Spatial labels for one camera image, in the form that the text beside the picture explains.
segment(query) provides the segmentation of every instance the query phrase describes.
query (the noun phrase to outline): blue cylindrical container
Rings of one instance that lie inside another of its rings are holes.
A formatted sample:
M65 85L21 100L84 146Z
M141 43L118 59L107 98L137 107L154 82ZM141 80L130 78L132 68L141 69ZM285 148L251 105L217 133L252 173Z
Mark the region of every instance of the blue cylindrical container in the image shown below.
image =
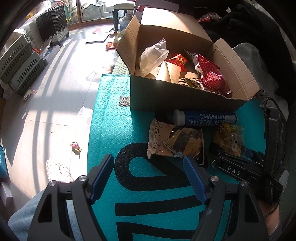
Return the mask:
M234 113L218 113L203 111L174 111L176 126L218 126L223 123L235 125L237 116Z

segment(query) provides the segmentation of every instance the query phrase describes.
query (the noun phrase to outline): white floor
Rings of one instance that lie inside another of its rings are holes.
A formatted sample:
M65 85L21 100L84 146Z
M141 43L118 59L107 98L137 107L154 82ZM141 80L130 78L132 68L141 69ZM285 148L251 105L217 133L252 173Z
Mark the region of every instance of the white floor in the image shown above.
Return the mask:
M106 43L85 44L97 27L70 31L72 40L32 85L37 93L27 101L14 95L6 103L0 138L14 197L13 212L47 186L45 164L49 158L63 160L73 179L86 172L83 149L79 159L70 142L76 141L75 120L81 107L94 106L102 74Z

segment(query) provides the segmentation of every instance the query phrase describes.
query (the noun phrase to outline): metal screw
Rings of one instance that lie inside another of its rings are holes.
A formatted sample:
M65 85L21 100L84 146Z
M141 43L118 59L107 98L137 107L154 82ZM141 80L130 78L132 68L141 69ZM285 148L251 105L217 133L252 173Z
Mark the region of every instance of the metal screw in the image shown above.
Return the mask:
M213 182L217 182L219 180L219 178L217 176L211 176L211 180Z
M78 179L79 181L84 182L87 179L87 176L83 175L83 176L80 176Z
M49 182L49 185L50 185L51 187L53 187L54 185L56 185L56 183L57 183L57 181L52 180L52 181Z
M242 185L243 187L247 187L249 184L248 184L246 181L241 181L241 185Z

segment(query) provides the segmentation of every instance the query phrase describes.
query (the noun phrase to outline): red wrapper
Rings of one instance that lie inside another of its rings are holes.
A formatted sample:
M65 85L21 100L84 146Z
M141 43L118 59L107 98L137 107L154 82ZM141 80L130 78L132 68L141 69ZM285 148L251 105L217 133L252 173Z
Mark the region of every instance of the red wrapper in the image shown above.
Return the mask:
M217 65L213 64L200 54L198 55L198 63L204 72L204 77L202 78L203 83L225 97L231 98L232 92L227 86L225 77L217 68Z
M181 67L181 71L186 71L186 69L184 68L184 65L187 62L187 59L185 59L185 57L181 54L177 54L175 57L172 57L170 59L166 59L167 62L175 64L177 66Z

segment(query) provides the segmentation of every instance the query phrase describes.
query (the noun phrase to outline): gray laundry basket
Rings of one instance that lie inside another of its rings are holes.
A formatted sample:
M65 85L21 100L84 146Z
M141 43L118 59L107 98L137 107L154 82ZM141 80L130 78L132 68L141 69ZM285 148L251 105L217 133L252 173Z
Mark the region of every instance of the gray laundry basket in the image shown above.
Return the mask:
M27 36L20 36L0 59L0 79L8 84L19 67L32 53L32 45Z
M18 94L24 95L34 80L44 70L44 64L39 54L33 51L31 56L22 64L9 82L11 88Z

